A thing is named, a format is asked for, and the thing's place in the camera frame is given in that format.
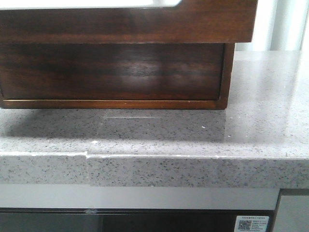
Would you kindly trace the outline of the grey cabinet door panel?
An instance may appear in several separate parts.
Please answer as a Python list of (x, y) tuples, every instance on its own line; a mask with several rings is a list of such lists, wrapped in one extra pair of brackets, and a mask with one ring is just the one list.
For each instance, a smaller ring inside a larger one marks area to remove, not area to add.
[(307, 232), (309, 230), (309, 191), (283, 189), (277, 205), (274, 232)]

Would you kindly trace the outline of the white QR code label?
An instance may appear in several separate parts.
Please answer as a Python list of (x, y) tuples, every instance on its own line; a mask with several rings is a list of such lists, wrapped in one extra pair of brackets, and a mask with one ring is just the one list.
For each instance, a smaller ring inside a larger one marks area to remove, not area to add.
[(269, 216), (237, 216), (234, 232), (266, 232)]

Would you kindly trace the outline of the dark wooden drawer cabinet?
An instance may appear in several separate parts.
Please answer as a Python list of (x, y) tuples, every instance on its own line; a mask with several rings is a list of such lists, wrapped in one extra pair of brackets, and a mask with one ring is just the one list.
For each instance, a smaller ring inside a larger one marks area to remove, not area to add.
[(233, 43), (0, 46), (3, 108), (225, 109)]

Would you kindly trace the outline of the black appliance under counter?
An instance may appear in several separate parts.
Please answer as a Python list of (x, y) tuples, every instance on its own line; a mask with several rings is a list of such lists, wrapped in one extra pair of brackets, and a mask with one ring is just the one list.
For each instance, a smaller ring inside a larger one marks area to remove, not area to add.
[(233, 232), (237, 216), (273, 210), (1, 208), (2, 232)]

